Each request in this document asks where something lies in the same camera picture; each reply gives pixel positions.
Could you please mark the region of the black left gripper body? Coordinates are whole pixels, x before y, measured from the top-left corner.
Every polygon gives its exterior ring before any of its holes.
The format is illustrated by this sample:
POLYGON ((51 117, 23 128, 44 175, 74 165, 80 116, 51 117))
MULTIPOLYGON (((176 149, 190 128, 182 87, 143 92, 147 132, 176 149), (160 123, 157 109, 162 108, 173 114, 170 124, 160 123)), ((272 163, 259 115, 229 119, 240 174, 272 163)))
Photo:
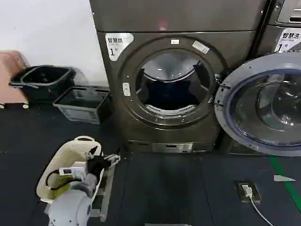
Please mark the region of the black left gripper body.
POLYGON ((97 180, 100 180, 100 174, 107 167, 107 161, 103 156, 94 156, 87 161, 87 173, 94 175, 97 180))

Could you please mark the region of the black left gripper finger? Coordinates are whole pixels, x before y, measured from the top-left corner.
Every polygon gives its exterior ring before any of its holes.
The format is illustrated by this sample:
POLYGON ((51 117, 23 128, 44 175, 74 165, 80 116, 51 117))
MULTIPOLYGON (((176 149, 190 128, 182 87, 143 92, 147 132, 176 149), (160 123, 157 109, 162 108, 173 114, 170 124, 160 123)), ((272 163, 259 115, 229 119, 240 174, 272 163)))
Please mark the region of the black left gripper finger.
POLYGON ((95 156, 98 156, 98 146, 93 147, 89 152, 86 153, 86 159, 87 161, 93 159, 95 156))
POLYGON ((118 148, 112 154, 104 155, 104 160, 108 166, 115 166, 121 160, 120 149, 118 148))

